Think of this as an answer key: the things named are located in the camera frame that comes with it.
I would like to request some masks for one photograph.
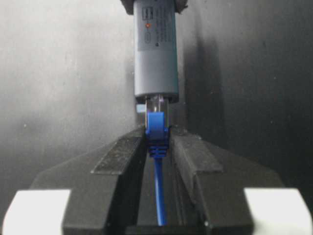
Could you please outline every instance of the gray cylindrical device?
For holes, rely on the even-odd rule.
[[[135,0],[135,96],[179,99],[174,0]]]

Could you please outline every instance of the blue ethernet cable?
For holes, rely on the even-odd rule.
[[[162,159],[168,149],[168,128],[165,127],[163,112],[147,113],[148,147],[150,157],[155,161],[156,211],[159,226],[166,225],[166,212],[163,193]]]

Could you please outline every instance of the dark background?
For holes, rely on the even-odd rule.
[[[313,199],[313,1],[189,0],[172,123]],[[0,220],[40,171],[105,145],[135,112],[133,17],[118,0],[0,1]]]

